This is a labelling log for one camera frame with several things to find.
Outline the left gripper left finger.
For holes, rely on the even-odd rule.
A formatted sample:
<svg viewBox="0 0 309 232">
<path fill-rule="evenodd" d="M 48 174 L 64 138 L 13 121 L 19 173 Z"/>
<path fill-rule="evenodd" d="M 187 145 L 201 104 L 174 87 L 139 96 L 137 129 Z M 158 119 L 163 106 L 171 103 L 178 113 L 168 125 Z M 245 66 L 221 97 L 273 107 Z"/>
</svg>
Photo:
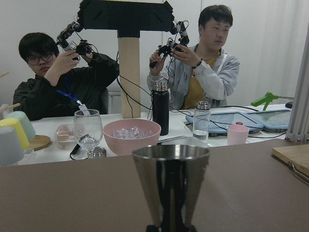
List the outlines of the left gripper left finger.
<svg viewBox="0 0 309 232">
<path fill-rule="evenodd" d="M 147 225 L 146 232 L 161 232 L 161 229 L 155 225 Z"/>
</svg>

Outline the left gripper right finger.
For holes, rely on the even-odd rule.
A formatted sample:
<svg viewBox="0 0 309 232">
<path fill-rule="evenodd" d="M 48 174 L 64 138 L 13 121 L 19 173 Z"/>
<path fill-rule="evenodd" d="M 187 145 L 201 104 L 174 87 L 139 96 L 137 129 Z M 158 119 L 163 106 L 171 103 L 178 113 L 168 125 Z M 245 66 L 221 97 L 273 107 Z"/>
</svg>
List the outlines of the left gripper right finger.
<svg viewBox="0 0 309 232">
<path fill-rule="evenodd" d="M 185 232 L 197 232 L 197 230 L 196 230 L 194 225 L 185 225 L 184 226 L 184 231 Z"/>
</svg>

